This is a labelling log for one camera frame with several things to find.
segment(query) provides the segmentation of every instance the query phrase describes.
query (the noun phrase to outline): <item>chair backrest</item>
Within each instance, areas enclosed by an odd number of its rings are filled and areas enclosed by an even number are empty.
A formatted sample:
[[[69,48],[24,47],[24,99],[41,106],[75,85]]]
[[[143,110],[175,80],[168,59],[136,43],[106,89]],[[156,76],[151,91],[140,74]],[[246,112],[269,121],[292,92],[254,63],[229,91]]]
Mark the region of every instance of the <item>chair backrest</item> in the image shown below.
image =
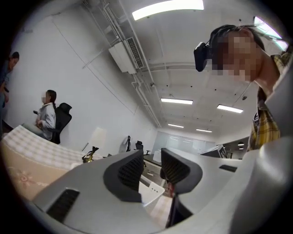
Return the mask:
[[[59,107],[56,108],[56,125],[55,128],[59,130],[58,133],[55,134],[55,136],[52,138],[52,142],[56,144],[60,144],[60,133],[65,128],[65,126],[70,122],[72,119],[71,114],[69,114],[69,110],[72,109],[71,106],[69,106],[66,103],[61,103]]]
[[[137,141],[136,143],[136,149],[143,149],[143,145],[141,141]]]

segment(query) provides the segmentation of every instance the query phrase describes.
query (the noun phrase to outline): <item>air vent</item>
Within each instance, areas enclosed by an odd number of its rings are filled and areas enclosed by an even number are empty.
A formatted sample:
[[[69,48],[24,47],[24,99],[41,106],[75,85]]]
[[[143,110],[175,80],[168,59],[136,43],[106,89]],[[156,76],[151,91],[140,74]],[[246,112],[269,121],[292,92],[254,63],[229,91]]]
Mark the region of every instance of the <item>air vent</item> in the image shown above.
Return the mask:
[[[118,178],[122,184],[134,191],[138,191],[139,181],[143,172],[143,157],[136,157],[120,167]]]
[[[219,167],[220,169],[223,169],[223,170],[227,170],[227,171],[230,171],[230,172],[235,172],[237,170],[237,167],[234,167],[234,166],[228,166],[228,165],[222,165]]]
[[[78,195],[78,191],[66,189],[50,207],[50,209],[47,211],[47,214],[62,223],[72,208]]]
[[[127,43],[128,43],[128,45],[129,45],[129,47],[131,49],[131,52],[132,52],[132,55],[133,55],[133,57],[135,59],[135,63],[137,65],[137,67],[139,69],[142,68],[143,63],[142,63],[142,60],[141,60],[141,56],[138,53],[138,49],[137,49],[137,46],[136,46],[136,44],[135,44],[135,42],[133,40],[133,37],[130,37],[130,38],[126,39],[126,40],[127,40]]]

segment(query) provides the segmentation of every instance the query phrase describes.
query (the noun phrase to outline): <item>ear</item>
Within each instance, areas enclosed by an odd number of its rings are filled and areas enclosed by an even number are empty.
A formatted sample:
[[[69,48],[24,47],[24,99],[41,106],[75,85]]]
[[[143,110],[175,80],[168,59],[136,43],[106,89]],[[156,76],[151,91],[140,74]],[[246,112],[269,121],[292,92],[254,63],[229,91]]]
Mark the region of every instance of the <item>ear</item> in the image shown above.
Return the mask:
[[[254,36],[253,36],[251,30],[249,30],[248,28],[243,27],[240,30],[240,33],[243,34],[244,36],[250,37],[252,40],[254,40]]]

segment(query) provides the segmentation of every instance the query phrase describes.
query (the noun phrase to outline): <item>office desk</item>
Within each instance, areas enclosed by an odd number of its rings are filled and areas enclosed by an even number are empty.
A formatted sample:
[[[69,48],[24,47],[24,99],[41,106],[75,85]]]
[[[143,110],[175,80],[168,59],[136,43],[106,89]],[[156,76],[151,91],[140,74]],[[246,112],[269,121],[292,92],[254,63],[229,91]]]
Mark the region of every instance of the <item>office desk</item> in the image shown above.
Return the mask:
[[[32,200],[41,190],[82,164],[85,152],[67,149],[47,141],[23,126],[18,126],[1,140],[1,154],[18,193]],[[95,160],[102,156],[94,154]]]

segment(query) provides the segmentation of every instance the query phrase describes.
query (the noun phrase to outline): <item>black vent grille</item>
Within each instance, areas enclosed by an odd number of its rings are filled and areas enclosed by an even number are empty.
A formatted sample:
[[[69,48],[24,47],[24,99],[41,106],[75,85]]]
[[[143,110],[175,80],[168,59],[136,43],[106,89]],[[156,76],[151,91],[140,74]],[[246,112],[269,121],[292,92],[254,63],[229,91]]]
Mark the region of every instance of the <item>black vent grille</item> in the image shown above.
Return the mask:
[[[136,157],[120,167],[118,178],[122,184],[132,190],[138,191],[139,181],[143,172],[143,157]]]
[[[228,165],[222,165],[219,167],[220,169],[223,169],[223,170],[227,170],[227,171],[230,171],[230,172],[235,172],[237,170],[237,167],[234,167],[234,166],[228,166]]]
[[[174,157],[162,157],[162,168],[167,180],[174,185],[183,180],[190,172],[187,165]]]
[[[128,42],[128,45],[132,51],[134,59],[136,60],[136,64],[137,64],[138,68],[142,68],[143,67],[142,60],[141,60],[141,57],[138,53],[138,50],[137,50],[137,47],[136,47],[136,44],[135,44],[133,38],[132,37],[128,38],[127,42]]]
[[[72,208],[78,195],[78,191],[66,189],[50,207],[50,209],[47,211],[47,214],[62,223]]]

